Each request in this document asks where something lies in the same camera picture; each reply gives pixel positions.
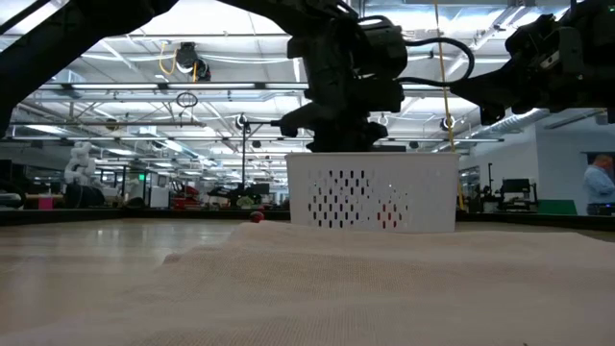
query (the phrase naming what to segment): pipe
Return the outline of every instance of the pipe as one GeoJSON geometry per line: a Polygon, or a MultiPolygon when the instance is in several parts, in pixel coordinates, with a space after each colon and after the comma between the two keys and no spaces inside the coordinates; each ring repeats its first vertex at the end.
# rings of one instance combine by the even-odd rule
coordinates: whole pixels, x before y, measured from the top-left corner
{"type": "Polygon", "coordinates": [[[196,122],[187,122],[180,124],[179,122],[104,122],[104,121],[94,121],[94,122],[28,122],[28,121],[14,121],[10,123],[10,125],[14,126],[31,126],[31,125],[47,125],[47,126],[197,126],[197,127],[207,127],[204,123],[196,123],[196,122]]]}

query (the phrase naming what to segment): white wall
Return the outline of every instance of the white wall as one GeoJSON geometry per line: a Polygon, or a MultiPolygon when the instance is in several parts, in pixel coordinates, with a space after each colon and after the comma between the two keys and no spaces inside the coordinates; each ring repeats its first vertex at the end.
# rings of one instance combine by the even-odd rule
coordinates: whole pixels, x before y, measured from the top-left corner
{"type": "Polygon", "coordinates": [[[461,157],[459,169],[480,167],[480,185],[489,185],[488,164],[491,167],[493,190],[500,189],[503,179],[531,179],[538,183],[538,155],[536,150],[536,131],[529,126],[518,135],[502,136],[502,143],[482,143],[471,150],[470,156],[461,157]]]}
{"type": "Polygon", "coordinates": [[[586,215],[583,174],[588,152],[615,152],[615,125],[598,126],[587,119],[560,130],[536,133],[540,171],[540,199],[574,200],[579,215],[586,215]]]}

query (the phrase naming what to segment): blue shirt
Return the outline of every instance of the blue shirt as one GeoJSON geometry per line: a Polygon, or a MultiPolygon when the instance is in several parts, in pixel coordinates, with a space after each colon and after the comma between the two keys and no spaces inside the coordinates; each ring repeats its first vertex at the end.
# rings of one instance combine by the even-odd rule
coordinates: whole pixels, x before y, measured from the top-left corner
{"type": "Polygon", "coordinates": [[[615,184],[603,168],[590,165],[585,171],[583,187],[589,204],[615,204],[615,184]]]}

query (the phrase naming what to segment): wall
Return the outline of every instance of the wall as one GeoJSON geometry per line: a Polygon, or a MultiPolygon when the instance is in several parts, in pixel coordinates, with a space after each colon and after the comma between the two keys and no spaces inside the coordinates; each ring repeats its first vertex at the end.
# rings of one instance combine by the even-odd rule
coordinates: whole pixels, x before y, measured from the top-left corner
{"type": "Polygon", "coordinates": [[[491,162],[494,191],[500,189],[504,178],[529,178],[538,183],[540,197],[535,127],[528,126],[521,134],[502,137],[502,143],[483,143],[474,147],[470,156],[461,158],[459,169],[479,166],[480,185],[486,186],[489,185],[488,164],[491,162]]]}
{"type": "Polygon", "coordinates": [[[37,149],[30,147],[30,144],[4,144],[0,146],[0,160],[12,160],[13,163],[18,164],[64,170],[70,160],[70,149],[60,146],[37,149]]]}
{"type": "Polygon", "coordinates": [[[574,200],[579,215],[586,215],[583,175],[588,152],[615,152],[615,125],[598,126],[587,119],[561,130],[537,132],[541,199],[574,200]]]}

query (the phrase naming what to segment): computer screen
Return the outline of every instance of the computer screen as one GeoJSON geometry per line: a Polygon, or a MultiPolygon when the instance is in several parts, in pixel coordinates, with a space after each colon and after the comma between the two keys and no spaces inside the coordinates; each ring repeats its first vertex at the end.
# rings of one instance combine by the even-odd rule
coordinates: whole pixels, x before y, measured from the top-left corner
{"type": "Polygon", "coordinates": [[[269,184],[254,184],[252,191],[255,194],[269,194],[269,184]]]}
{"type": "Polygon", "coordinates": [[[168,177],[166,176],[158,176],[158,186],[165,187],[168,182],[168,177]]]}

